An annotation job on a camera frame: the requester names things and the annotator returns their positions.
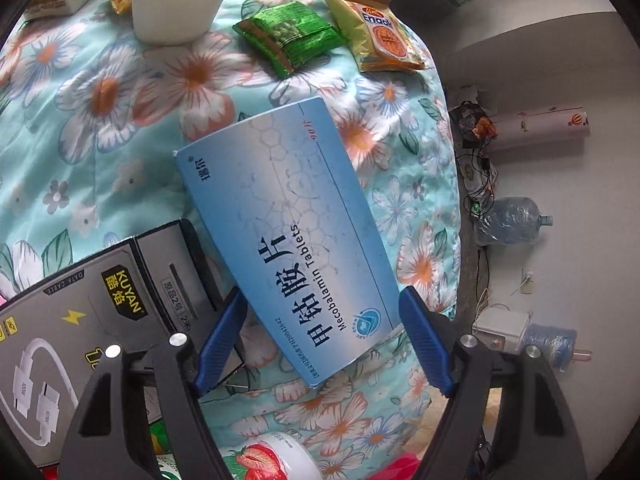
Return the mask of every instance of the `wall outlet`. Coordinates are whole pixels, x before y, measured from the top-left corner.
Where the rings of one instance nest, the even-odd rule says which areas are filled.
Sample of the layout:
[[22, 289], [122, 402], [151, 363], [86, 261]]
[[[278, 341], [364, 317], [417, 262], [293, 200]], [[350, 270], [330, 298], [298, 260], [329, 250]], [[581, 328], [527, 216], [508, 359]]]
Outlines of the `wall outlet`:
[[522, 269], [522, 285], [520, 285], [521, 294], [533, 294], [533, 286], [535, 284], [534, 275], [535, 269], [532, 267], [526, 267]]

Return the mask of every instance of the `silver screw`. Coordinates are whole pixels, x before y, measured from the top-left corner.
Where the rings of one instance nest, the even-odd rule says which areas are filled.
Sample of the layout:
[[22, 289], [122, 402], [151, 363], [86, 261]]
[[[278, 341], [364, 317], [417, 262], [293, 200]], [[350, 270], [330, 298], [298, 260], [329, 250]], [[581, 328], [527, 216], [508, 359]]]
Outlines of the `silver screw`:
[[107, 349], [104, 351], [104, 354], [109, 358], [113, 359], [114, 357], [118, 357], [122, 352], [122, 348], [120, 345], [111, 345], [107, 346]]
[[540, 351], [540, 348], [538, 348], [537, 346], [534, 346], [534, 345], [527, 345], [527, 347], [524, 349], [524, 351], [532, 359], [537, 359], [542, 355], [542, 352]]
[[169, 344], [171, 346], [182, 346], [187, 342], [187, 335], [182, 332], [176, 332], [169, 338]]
[[478, 339], [471, 334], [465, 334], [460, 337], [460, 343], [462, 343], [462, 346], [466, 348], [473, 348], [478, 344]]

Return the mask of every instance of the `yellow lightning bolt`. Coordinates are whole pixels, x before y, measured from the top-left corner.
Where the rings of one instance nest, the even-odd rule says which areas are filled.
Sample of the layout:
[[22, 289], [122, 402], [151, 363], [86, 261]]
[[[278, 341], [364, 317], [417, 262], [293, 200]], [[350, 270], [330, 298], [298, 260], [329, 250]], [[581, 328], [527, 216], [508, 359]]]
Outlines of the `yellow lightning bolt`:
[[80, 323], [78, 322], [78, 319], [86, 316], [86, 314], [83, 314], [82, 312], [76, 312], [75, 310], [67, 310], [67, 312], [69, 313], [69, 315], [61, 317], [60, 319], [62, 321], [68, 321], [69, 323], [72, 323], [74, 325], [79, 325]]

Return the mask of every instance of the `floral bedsheet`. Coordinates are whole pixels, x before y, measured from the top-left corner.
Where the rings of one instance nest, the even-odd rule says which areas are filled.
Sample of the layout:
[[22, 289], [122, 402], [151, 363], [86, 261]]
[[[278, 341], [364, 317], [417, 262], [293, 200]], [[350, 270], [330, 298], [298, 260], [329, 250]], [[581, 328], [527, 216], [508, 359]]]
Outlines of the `floral bedsheet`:
[[[242, 118], [313, 95], [328, 105], [399, 287], [453, 317], [460, 211], [438, 73], [358, 72], [338, 48], [279, 80], [232, 31], [264, 6], [225, 0], [191, 44], [139, 43], [130, 16], [90, 0], [65, 19], [18, 24], [0, 53], [0, 303], [124, 237], [187, 217], [223, 290], [232, 278], [172, 153]], [[299, 0], [332, 20], [323, 0]], [[310, 390], [254, 316], [242, 329], [250, 389], [202, 409], [220, 446], [267, 431], [303, 442], [329, 480], [364, 479], [401, 453], [430, 400], [401, 330]]]

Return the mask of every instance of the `orange wrapper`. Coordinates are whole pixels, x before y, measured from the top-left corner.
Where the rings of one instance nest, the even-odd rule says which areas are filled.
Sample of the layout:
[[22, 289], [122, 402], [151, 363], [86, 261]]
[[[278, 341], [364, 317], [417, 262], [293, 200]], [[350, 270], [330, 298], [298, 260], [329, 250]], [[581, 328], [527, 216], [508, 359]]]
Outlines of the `orange wrapper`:
[[361, 72], [424, 70], [424, 59], [399, 20], [391, 0], [325, 0]]

